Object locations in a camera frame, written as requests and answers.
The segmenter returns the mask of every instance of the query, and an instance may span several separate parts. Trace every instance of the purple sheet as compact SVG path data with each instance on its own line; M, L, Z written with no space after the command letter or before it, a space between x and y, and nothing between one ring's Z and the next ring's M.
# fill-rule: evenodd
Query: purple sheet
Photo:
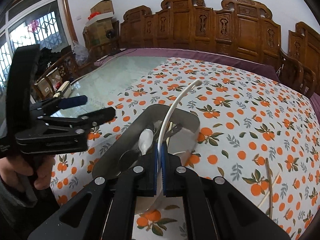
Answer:
M181 57L202 60L206 62L213 62L221 65L235 67L243 69L257 75L264 76L274 81L280 82L273 66L262 65L247 60L242 60L234 57L223 56L219 54L213 54L209 52L185 50L185 49L128 49L118 53L114 57L119 56L145 56L145 57ZM96 62L95 65L101 66L112 57L107 57L100 62Z
M313 93L313 95L310 98L310 102L311 102L312 108L316 113L318 122L320 122L320 96L316 93Z

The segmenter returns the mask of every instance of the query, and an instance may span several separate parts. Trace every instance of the plastic bag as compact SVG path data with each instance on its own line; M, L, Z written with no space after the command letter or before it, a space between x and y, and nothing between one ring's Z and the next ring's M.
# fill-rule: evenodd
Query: plastic bag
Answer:
M81 66L88 61L89 50L86 47L79 45L77 41L74 41L73 45L73 51L76 54L76 62Z

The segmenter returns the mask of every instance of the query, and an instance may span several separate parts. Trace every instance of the finger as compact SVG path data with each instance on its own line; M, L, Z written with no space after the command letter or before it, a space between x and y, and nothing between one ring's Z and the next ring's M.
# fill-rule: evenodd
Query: finger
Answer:
M44 178L38 178L34 183L35 188L38 190L48 188L50 186L50 181L51 181L51 175L47 175Z
M43 163L37 170L37 175L39 178L44 178L47 175L51 175L53 162L54 162L54 157L52 155L44 157Z
M25 175L25 176L31 176L33 174L33 169L30 167L30 165L22 158L21 155L7 158L8 163L10 164L11 170L14 170L15 172Z
M5 182L5 184L8 185L9 187L13 187L20 192L25 191L25 188L21 184L21 182L19 181L19 178L18 178L17 173L15 171L11 171L8 169L3 170L1 172L1 178Z

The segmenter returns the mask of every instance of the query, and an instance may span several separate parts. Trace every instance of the window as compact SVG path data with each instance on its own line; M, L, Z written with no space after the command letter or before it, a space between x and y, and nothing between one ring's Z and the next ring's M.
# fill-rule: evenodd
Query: window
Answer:
M40 44L53 51L68 46L63 30L58 2L46 4L26 15L9 28L12 51L17 47Z
M8 79L11 56L5 35L0 37L0 96L4 93L5 82Z
M72 43L62 6L62 0L22 0L0 19L0 98L18 47L39 44L58 52Z

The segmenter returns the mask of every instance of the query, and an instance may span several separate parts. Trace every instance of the red decoration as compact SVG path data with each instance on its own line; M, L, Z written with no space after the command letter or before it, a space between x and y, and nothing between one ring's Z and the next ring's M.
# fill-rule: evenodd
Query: red decoration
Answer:
M61 82L57 82L54 87L58 90L61 87Z
M88 17L88 20L91 20L93 17L95 17L95 16L97 16L99 14L101 14L101 13L95 12L95 13L90 14L90 16Z
M34 33L38 27L39 27L38 20L33 20L31 23L28 24L28 32Z

